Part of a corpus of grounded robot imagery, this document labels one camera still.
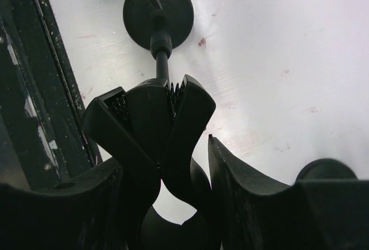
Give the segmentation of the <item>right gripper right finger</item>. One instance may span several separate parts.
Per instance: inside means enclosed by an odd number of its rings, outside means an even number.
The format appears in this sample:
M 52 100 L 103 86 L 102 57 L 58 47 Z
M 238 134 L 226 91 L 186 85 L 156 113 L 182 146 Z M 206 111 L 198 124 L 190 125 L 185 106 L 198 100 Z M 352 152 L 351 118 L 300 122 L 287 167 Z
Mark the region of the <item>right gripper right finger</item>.
M 367 249 L 368 181 L 287 185 L 208 139 L 224 249 Z

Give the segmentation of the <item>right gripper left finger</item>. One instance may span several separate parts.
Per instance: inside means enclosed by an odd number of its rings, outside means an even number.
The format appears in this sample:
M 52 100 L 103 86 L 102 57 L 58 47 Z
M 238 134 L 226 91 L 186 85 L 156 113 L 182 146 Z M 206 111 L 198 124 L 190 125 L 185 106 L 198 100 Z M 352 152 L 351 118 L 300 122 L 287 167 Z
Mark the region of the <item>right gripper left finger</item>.
M 123 249 L 113 158 L 53 189 L 1 184 L 1 249 Z

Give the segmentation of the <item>black shock-mount round-base stand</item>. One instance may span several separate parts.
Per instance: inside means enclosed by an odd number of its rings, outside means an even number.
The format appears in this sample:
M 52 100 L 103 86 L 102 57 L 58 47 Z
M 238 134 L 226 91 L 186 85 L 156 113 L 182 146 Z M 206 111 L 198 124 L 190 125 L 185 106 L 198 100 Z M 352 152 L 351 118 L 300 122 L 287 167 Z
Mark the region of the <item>black shock-mount round-base stand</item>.
M 298 173 L 294 185 L 344 187 L 359 181 L 355 172 L 344 162 L 321 158 L 308 163 Z

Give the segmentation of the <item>black round-base stand back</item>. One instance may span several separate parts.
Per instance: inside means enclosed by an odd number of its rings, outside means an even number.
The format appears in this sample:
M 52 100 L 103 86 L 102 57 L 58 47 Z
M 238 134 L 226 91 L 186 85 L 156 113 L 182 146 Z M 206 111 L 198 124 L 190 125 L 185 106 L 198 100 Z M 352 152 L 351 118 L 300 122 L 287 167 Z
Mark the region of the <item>black round-base stand back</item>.
M 169 78 L 172 50 L 194 25 L 191 0 L 125 0 L 123 23 L 151 52 L 156 76 L 113 89 L 88 105 L 82 128 L 123 168 L 118 221 L 129 249 L 219 249 L 221 236 L 209 180 L 194 148 L 216 108 L 193 77 Z

